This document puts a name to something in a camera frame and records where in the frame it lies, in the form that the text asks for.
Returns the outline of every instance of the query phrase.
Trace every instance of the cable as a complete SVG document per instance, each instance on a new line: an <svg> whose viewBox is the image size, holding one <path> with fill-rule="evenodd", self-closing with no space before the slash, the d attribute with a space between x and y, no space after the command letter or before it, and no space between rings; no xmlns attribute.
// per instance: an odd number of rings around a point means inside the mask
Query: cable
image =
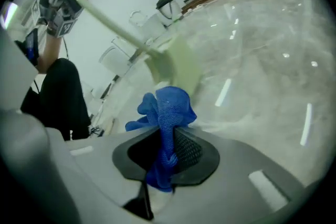
<svg viewBox="0 0 336 224"><path fill-rule="evenodd" d="M63 42L64 42L64 46L65 46L65 51L67 52L67 59L69 60L68 47L67 47L67 44L65 42L64 36L63 36Z"/></svg>
<svg viewBox="0 0 336 224"><path fill-rule="evenodd" d="M38 89L38 86L37 86L37 83L36 83L35 79L34 79L34 83L35 83L35 86L36 86L37 92L38 92L38 93L40 93L40 90Z"/></svg>

